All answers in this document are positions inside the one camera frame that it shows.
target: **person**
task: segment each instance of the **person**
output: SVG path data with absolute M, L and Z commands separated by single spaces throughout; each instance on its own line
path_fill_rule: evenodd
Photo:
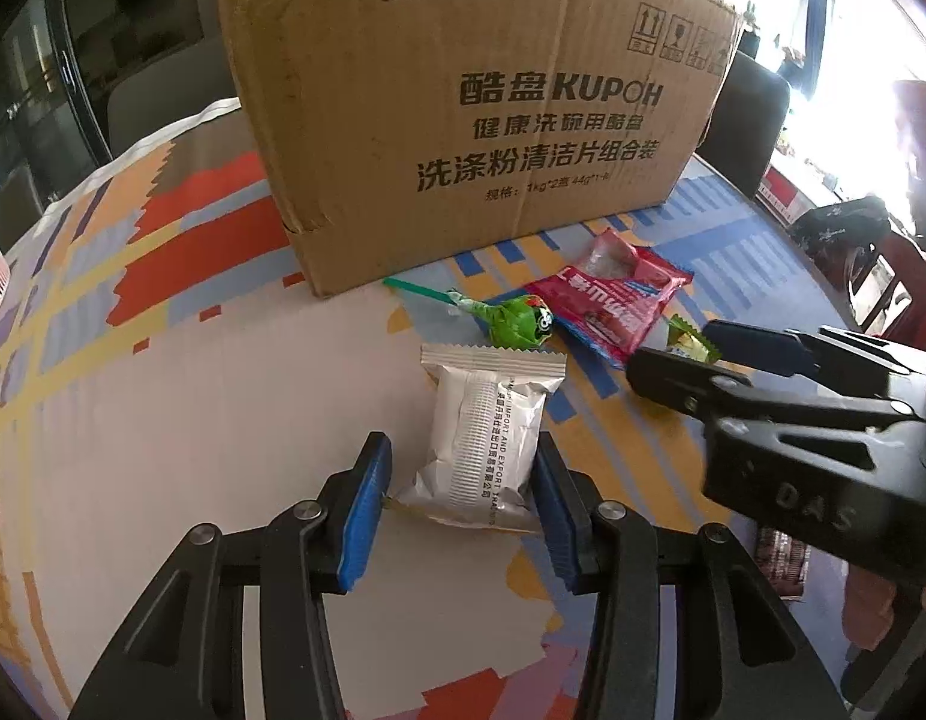
M 917 239 L 926 254 L 926 82 L 900 81 L 897 127 L 900 146 L 909 160 L 909 202 Z M 850 566 L 843 605 L 843 632 L 856 646 L 876 649 L 893 625 L 896 584 L 857 566 Z M 921 592 L 926 608 L 926 587 Z

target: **tablecloth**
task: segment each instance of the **tablecloth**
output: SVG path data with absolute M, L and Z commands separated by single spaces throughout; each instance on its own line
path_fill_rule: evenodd
M 349 466 L 370 430 L 394 478 L 426 452 L 422 341 L 479 343 L 469 317 L 371 284 L 313 298 L 236 105 L 158 134 L 56 204 L 10 255 L 0 312 L 0 660 L 65 717 L 103 647 L 188 528 L 258 527 Z M 673 301 L 783 329 L 843 326 L 811 266 L 700 161 L 665 204 L 501 242 L 402 277 L 490 298 L 572 261 L 606 227 L 695 273 Z M 604 497 L 671 528 L 738 517 L 699 492 L 698 424 L 644 402 L 567 338 L 546 429 Z M 799 382 L 789 386 L 801 386 Z M 817 554 L 794 613 L 834 678 L 841 565 Z M 262 717 L 253 593 L 247 716 Z M 659 715 L 671 712 L 663 594 Z M 356 720 L 569 718 L 594 601 L 540 538 L 383 513 L 367 575 L 327 619 Z

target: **metal bolt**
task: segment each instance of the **metal bolt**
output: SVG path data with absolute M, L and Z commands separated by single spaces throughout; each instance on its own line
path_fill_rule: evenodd
M 746 425 L 744 425 L 740 420 L 733 418 L 723 418 L 719 420 L 719 426 L 727 433 L 737 437 L 745 436 L 750 432 L 750 429 L 746 427 Z
M 603 501 L 596 507 L 596 511 L 603 519 L 623 519 L 626 517 L 626 507 L 617 501 Z
M 217 537 L 217 529 L 212 525 L 197 525 L 190 531 L 190 541 L 197 546 L 209 544 Z
M 714 544 L 725 544 L 727 535 L 726 535 L 726 526 L 725 525 L 716 525 L 711 523 L 706 525 L 703 529 L 706 532 L 706 538 L 709 538 Z
M 316 519 L 323 512 L 323 509 L 316 501 L 300 501 L 293 507 L 293 516 L 307 522 Z

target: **cardboard box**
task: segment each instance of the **cardboard box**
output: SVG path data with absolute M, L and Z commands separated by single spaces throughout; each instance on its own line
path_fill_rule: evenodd
M 740 18 L 713 0 L 220 0 L 318 295 L 662 202 Z

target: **white candy packet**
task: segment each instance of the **white candy packet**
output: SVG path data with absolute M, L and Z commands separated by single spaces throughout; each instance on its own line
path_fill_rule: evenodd
M 428 457 L 394 500 L 449 525 L 538 532 L 529 474 L 567 356 L 427 343 L 420 362 L 439 382 Z

